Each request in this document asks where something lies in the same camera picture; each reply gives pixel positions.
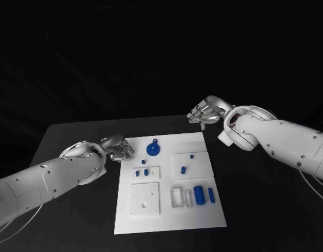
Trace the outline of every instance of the black table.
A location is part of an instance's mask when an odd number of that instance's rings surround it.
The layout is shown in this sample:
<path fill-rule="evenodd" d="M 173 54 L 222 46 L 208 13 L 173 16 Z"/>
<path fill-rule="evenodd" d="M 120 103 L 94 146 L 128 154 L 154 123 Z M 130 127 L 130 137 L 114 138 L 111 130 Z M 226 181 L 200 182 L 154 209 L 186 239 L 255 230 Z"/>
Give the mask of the black table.
<path fill-rule="evenodd" d="M 52 125 L 32 165 L 53 159 L 74 143 L 199 132 L 183 115 Z M 203 132 L 228 227 L 114 235 L 120 163 L 107 174 L 43 205 L 33 221 L 0 251 L 323 251 L 323 200 L 300 173 L 261 147 L 252 152 L 218 140 L 222 123 Z M 0 235 L 27 222 L 20 216 Z"/>

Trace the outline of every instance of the blue shape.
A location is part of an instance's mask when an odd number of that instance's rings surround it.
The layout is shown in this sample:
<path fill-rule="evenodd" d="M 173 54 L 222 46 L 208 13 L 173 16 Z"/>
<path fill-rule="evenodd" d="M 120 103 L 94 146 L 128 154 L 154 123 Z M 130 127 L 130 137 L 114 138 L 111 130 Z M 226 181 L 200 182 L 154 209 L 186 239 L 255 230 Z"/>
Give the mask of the blue shape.
<path fill-rule="evenodd" d="M 151 144 L 147 146 L 147 154 L 156 156 L 160 153 L 160 146 L 157 145 L 157 139 L 153 140 Z"/>
<path fill-rule="evenodd" d="M 208 191 L 209 191 L 210 202 L 215 203 L 216 200 L 213 198 L 212 188 L 208 188 Z"/>
<path fill-rule="evenodd" d="M 195 199 L 196 199 L 196 204 L 203 205 L 205 204 L 205 192 L 203 192 L 203 187 L 196 186 L 193 188 L 193 193 L 195 193 Z"/>

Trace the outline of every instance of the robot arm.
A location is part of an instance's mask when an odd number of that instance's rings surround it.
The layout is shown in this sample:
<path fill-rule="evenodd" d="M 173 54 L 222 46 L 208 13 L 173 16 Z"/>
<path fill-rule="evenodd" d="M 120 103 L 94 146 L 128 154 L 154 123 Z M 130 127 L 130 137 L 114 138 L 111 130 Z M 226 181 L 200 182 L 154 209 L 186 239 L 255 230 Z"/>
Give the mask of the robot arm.
<path fill-rule="evenodd" d="M 323 133 L 277 117 L 257 106 L 232 106 L 209 96 L 187 114 L 190 123 L 212 124 L 223 119 L 219 140 L 252 151 L 262 145 L 269 156 L 323 180 Z"/>
<path fill-rule="evenodd" d="M 105 173 L 112 161 L 131 158 L 133 147 L 121 135 L 101 143 L 79 142 L 55 158 L 0 179 L 0 227 L 33 208 L 58 198 Z"/>

